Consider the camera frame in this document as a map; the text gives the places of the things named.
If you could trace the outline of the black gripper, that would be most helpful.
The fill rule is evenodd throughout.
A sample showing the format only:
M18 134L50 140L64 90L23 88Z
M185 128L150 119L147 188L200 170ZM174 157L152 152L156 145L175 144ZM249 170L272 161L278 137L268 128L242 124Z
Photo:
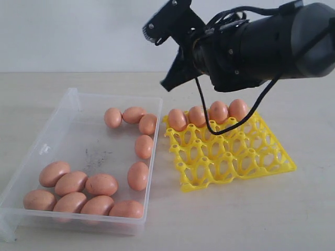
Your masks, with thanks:
M201 75L209 76L213 86L234 86L236 68L229 52L233 51L230 44L235 33L234 23L194 30L191 42L178 48L161 86L170 92Z

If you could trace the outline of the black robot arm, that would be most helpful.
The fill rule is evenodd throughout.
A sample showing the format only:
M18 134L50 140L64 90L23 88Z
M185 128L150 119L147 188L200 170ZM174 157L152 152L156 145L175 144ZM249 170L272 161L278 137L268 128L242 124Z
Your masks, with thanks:
M323 3L240 6L203 22L190 1L168 1L143 32L155 45L168 38L178 44L161 82L168 91L201 75L227 93L276 77L323 77L334 69L334 9Z

